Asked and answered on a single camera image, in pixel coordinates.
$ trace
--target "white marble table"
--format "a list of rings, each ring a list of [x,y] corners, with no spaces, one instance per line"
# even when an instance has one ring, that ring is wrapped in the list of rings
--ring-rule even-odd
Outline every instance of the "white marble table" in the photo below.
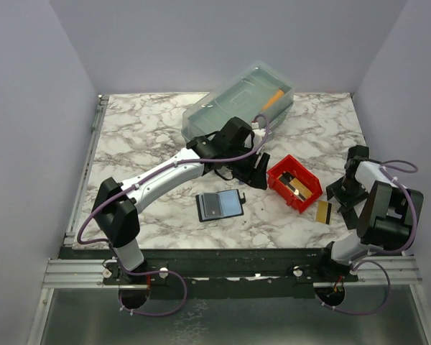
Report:
[[[182,113],[204,93],[114,95],[110,97],[84,196],[80,226],[97,189],[109,177],[121,181],[169,159],[185,145]],[[343,175],[348,148],[364,144],[349,94],[297,94],[287,118],[265,152],[269,168],[291,154],[325,186]],[[195,195],[238,188],[246,194],[244,215],[200,223]],[[341,239],[348,230],[333,208],[330,225],[315,221],[317,203],[301,215],[274,190],[257,190],[213,173],[190,181],[153,202],[139,216],[143,249],[313,248]],[[92,221],[84,238],[104,237]],[[104,249],[103,243],[75,249]]]

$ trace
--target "orange object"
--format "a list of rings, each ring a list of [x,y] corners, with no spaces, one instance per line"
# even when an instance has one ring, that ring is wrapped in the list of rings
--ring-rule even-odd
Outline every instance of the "orange object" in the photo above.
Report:
[[[278,99],[280,99],[281,97],[284,96],[284,91],[279,89],[274,95],[273,97],[271,97],[267,104],[265,104],[264,106],[262,106],[261,110],[267,110],[272,104],[274,104],[274,102],[276,102]]]

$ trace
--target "metal floor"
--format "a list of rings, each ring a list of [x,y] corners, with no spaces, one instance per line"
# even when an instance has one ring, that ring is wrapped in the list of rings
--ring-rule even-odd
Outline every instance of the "metal floor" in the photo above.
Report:
[[[342,307],[370,310],[386,286],[347,287]],[[395,286],[388,307],[372,316],[345,316],[316,300],[265,298],[189,300],[166,318],[119,311],[115,290],[56,290],[43,342],[46,345],[163,344],[427,344],[409,286]],[[148,311],[176,301],[154,300]]]

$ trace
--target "white wall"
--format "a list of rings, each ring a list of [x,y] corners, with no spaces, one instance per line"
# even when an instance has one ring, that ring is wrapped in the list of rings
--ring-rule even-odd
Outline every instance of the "white wall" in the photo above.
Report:
[[[372,157],[420,167],[402,181],[425,194],[414,243],[431,306],[431,0],[409,0],[354,96]]]
[[[26,341],[96,102],[47,0],[0,0],[0,345]]]
[[[256,60],[356,91],[405,0],[50,0],[99,93],[209,91]]]

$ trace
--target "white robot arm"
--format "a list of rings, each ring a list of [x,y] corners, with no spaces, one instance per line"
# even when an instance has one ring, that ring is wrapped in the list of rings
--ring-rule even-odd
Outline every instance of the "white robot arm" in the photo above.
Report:
[[[127,270],[136,269],[144,261],[136,240],[140,231],[138,215],[173,188],[210,171],[227,167],[234,178],[252,188],[267,189],[269,155],[257,153],[267,138],[258,146],[246,147],[246,140],[250,136],[251,142],[254,142],[255,134],[246,122],[236,117],[212,135],[192,139],[186,148],[148,172],[120,183],[113,178],[102,182],[93,210],[127,191],[126,195],[108,203],[94,216]]]
[[[369,159],[369,149],[356,145],[348,151],[346,173],[329,185],[328,199],[335,197],[349,229],[356,229],[343,240],[331,242],[331,262],[349,266],[352,261],[372,252],[399,254],[413,242],[423,204],[423,195],[390,180],[380,162]],[[353,207],[366,200],[361,215]]]

